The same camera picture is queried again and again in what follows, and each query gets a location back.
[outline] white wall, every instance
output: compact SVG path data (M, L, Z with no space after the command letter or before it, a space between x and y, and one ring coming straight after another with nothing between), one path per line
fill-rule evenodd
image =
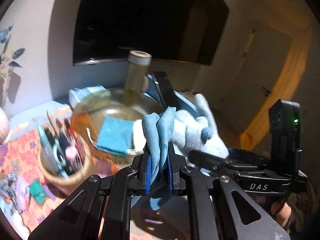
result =
M53 3L54 0L14 0L0 22L0 30L14 23L8 50L26 48L17 60L22 68L14 70L21 77L15 99L18 107L7 100L4 110L8 116L51 99L46 66L48 29Z
M301 105L301 162L300 169L307 174L312 185L317 189L320 201L320 151L318 150L320 138L320 27L318 22L311 25L312 35L307 58L307 66L292 101ZM270 152L271 135L267 134L253 149L254 152Z
M15 23L9 49L25 47L15 69L21 77L15 101L6 101L10 117L41 103L68 94L73 87L101 84L110 87L124 83L127 63L107 63L73 67L73 37L80 0L14 0L0 22L0 30ZM158 70L153 63L152 70ZM191 89L199 65L163 64L177 89Z
M241 134L262 108L286 62L292 38L264 25L255 25L252 43L220 111Z
M212 84L209 84L209 82L203 84L204 87L207 87L207 91L209 89L217 89L218 92L221 92L219 95L212 92L215 96L215 100L221 101L220 104L214 106L220 107L223 116L227 118L231 126L239 134L246 129L267 99L263 98L264 96L261 87L265 86L272 91L273 85L275 84L281 69L285 64L286 66L288 65L288 62L284 61L284 59L288 52L291 53L291 50L289 50L290 43L282 43L281 46L284 49L284 54L281 54L281 57L279 55L279 49L275 50L276 46L280 46L281 41L284 41L285 37L291 38L294 46L302 43L301 36L304 35L305 30L310 25L311 19L314 17L304 0L240 1L243 11L242 14L239 15L238 20L241 22L241 27L238 29L237 34L242 36L242 38L239 39L236 44L236 52L241 52L241 54L244 52L244 47L247 44L252 29L257 29L257 33L253 38L247 57L241 68L238 56L233 56L230 53L229 56L235 60L235 65L233 66L232 71L230 67L230 71L227 72L228 78L217 80L218 77L212 77ZM274 33L278 33L277 39L280 40L275 39L273 45L270 41L272 36L274 36L273 38L276 37L275 35L270 34L268 37L264 37L264 40L259 41L260 44L258 44L258 46L260 46L261 49L260 56L262 56L261 53L263 52L269 52L269 56L265 59L260 57L256 62L251 62L251 64L255 65L252 66L254 68L252 73L256 73L256 76L259 76L258 73L265 73L264 76L260 78L260 85L257 85L258 81L256 78L248 80L248 73L244 73L248 67L247 65L249 64L250 57L252 56L252 50L255 50L254 47L257 47L256 43L258 42L259 29L263 28L263 26L267 26L268 28L273 29Z
M231 87L242 57L247 33L243 28L242 0L224 0L229 8L228 20L211 66L202 66L193 90L203 93L211 107L219 108L221 99Z

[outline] scissors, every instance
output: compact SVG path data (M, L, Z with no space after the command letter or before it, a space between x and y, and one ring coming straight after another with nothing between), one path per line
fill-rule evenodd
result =
M57 138L55 138L54 140L55 140L55 144L53 145L53 157L59 167L60 174L62 175L62 177L67 179L69 176L66 173L66 171L64 170L64 167L67 165L67 162L64 158L65 155L63 154L63 151L61 150L59 140Z
M42 147L41 153L47 168L53 174L57 174L65 179L68 178L66 171L63 169L66 166L66 160L63 151L61 150L59 140L55 138L54 143L50 143L49 138L41 126L38 127L38 132Z

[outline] stuffed animal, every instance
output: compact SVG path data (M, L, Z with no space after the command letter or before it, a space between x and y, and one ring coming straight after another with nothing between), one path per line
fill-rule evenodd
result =
M216 122L202 94L195 95L195 106L199 114L196 119L186 110L176 112L171 141L186 159L192 150L227 158L228 149L219 137Z

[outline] screw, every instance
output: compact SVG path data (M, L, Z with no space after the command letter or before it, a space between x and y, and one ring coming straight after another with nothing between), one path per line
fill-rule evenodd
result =
M189 173L189 172L192 171L192 169L191 169L190 166L183 166L183 167L182 167L182 171L183 171L183 172L186 172L186 173Z
M89 177L89 181L90 181L90 182L97 182L98 179L99 179L99 176L98 176L98 175L91 175L91 176Z
M230 178L227 175L222 175L219 179L223 183L228 183L230 181Z
M130 165L130 166L127 167L127 171L129 171L129 172L134 172L136 170L137 170L136 166Z

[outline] jar lid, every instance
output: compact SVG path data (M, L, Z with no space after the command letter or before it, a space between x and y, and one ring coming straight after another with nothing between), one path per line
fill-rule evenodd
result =
M151 55L143 51L131 50L128 55L128 61L137 65L149 65Z

